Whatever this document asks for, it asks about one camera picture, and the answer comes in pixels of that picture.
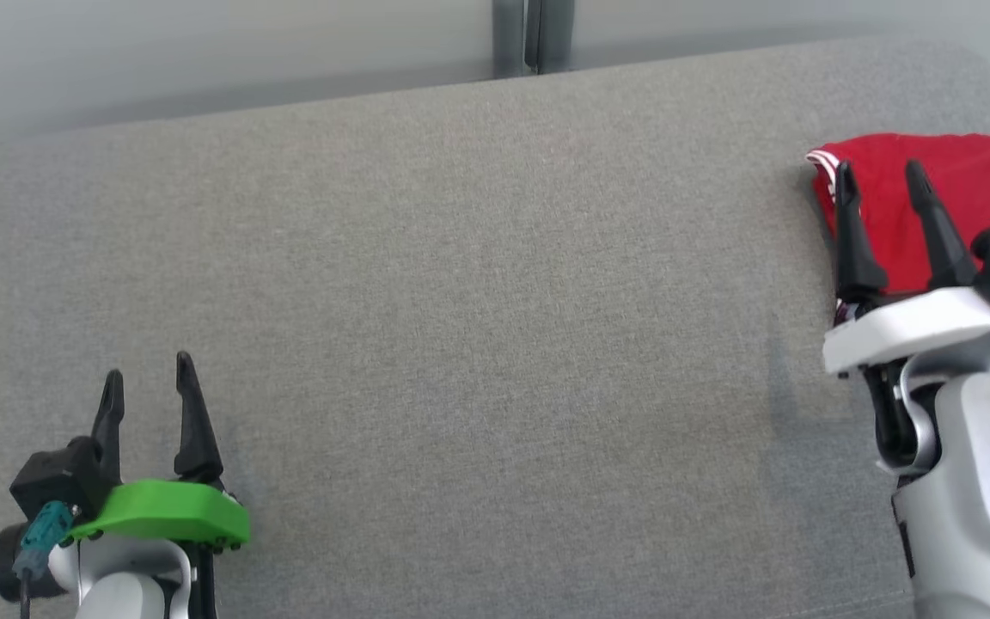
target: couch cushion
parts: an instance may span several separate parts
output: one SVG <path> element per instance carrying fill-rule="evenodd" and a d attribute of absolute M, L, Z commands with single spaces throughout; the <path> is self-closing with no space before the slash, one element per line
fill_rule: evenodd
<path fill-rule="evenodd" d="M 990 133 L 990 68 L 845 40 L 0 146 L 0 526 L 113 367 L 123 475 L 169 477 L 185 348 L 253 519 L 225 616 L 911 616 L 803 162 L 875 131 Z"/>

